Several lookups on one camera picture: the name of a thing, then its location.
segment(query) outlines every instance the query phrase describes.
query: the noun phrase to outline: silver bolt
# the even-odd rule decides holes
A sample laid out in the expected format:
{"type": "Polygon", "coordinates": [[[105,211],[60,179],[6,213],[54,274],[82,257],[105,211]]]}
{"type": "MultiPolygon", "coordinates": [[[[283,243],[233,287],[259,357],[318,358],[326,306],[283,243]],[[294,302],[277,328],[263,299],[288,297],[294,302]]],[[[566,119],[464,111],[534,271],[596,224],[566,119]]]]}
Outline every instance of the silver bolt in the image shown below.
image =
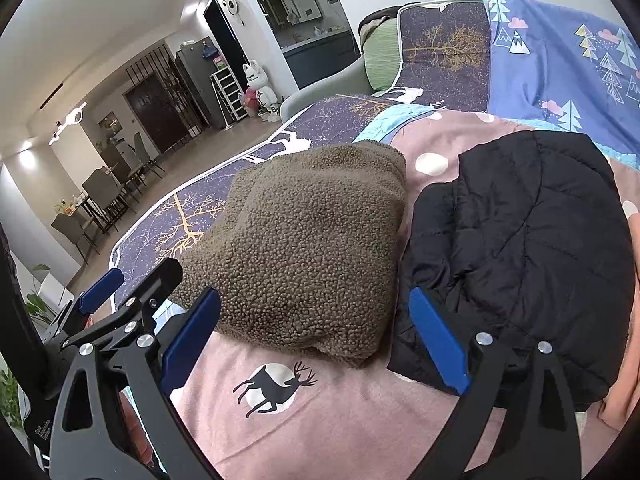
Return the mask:
{"type": "Polygon", "coordinates": [[[80,347],[80,355],[89,355],[94,351],[94,346],[91,343],[84,343],[80,347]]]}
{"type": "Polygon", "coordinates": [[[476,334],[476,342],[482,346],[489,346],[494,342],[494,338],[487,332],[478,332],[476,334]]]}
{"type": "Polygon", "coordinates": [[[153,343],[154,343],[154,337],[151,334],[143,334],[136,341],[136,344],[140,348],[146,348],[148,346],[151,346],[153,343]]]}
{"type": "Polygon", "coordinates": [[[538,343],[538,350],[540,350],[543,354],[551,354],[551,351],[554,348],[551,346],[551,343],[548,343],[547,341],[540,341],[538,343]]]}

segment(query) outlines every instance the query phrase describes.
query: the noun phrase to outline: antlers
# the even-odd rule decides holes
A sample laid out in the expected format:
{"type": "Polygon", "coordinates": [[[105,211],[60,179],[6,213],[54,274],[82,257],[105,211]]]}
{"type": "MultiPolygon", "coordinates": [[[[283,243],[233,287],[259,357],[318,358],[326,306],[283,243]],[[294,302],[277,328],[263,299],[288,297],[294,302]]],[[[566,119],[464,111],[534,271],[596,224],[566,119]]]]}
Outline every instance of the antlers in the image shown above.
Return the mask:
{"type": "Polygon", "coordinates": [[[309,375],[304,381],[299,380],[298,384],[300,384],[300,386],[313,386],[317,382],[312,380],[316,376],[313,370],[311,370],[308,366],[303,366],[302,361],[296,363],[293,367],[293,373],[295,374],[297,379],[300,378],[300,373],[305,370],[309,370],[309,375]]]}

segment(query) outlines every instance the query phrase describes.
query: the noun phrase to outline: brown sherpa fabric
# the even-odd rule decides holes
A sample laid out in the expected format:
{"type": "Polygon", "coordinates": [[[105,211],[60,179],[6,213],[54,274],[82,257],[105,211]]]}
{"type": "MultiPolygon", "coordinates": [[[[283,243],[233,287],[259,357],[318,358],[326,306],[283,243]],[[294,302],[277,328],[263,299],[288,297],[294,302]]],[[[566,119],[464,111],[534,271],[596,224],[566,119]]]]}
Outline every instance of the brown sherpa fabric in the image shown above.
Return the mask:
{"type": "Polygon", "coordinates": [[[213,286],[219,332],[357,366],[393,309],[404,200],[404,157],[369,140],[241,170],[225,215],[181,257],[172,300],[213,286]]]}

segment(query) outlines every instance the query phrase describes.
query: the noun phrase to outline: black quilted jacket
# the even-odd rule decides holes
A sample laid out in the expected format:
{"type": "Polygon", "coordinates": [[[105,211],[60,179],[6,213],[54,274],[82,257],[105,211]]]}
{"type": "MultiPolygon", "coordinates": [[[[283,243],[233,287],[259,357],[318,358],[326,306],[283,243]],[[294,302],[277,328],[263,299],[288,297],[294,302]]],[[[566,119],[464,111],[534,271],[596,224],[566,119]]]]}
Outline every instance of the black quilted jacket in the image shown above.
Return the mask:
{"type": "Polygon", "coordinates": [[[457,180],[418,197],[388,368],[454,393],[410,317],[415,286],[452,313],[458,339],[489,332],[516,350],[520,369],[549,341],[578,410],[605,397],[625,350],[634,257],[604,156],[583,134],[517,132],[463,153],[457,180]]]}

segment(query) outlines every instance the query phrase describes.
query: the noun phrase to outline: green cushion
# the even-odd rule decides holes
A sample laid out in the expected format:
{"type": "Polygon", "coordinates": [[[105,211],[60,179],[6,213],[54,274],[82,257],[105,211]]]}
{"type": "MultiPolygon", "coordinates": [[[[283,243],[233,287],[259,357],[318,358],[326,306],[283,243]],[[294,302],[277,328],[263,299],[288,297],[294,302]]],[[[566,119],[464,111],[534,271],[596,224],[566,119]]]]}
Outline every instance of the green cushion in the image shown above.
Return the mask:
{"type": "Polygon", "coordinates": [[[364,66],[374,90],[389,88],[400,68],[398,20],[386,20],[364,42],[364,66]]]}

